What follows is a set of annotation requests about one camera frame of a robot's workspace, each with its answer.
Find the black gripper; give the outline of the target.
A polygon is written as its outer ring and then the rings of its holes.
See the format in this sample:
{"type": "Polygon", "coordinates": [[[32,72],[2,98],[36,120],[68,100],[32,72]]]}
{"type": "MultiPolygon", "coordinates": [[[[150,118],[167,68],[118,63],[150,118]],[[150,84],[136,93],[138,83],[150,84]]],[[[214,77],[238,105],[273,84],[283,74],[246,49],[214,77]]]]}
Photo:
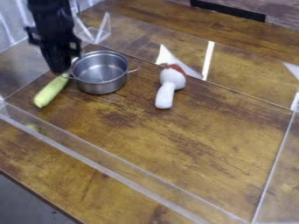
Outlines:
{"type": "Polygon", "coordinates": [[[82,47],[80,39],[75,35],[74,26],[36,27],[26,26],[30,43],[39,46],[51,71],[62,74],[71,68],[72,56],[79,56],[82,47]]]}

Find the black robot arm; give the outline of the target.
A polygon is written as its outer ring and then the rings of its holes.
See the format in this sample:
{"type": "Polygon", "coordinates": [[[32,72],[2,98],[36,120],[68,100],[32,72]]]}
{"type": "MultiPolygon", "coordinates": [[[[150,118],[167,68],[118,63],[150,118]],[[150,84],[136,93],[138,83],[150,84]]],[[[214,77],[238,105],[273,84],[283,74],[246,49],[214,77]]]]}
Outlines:
{"type": "Polygon", "coordinates": [[[82,52],[70,0],[27,0],[27,7],[35,22],[35,26],[24,27],[28,42],[40,47],[51,71],[62,74],[82,52]]]}

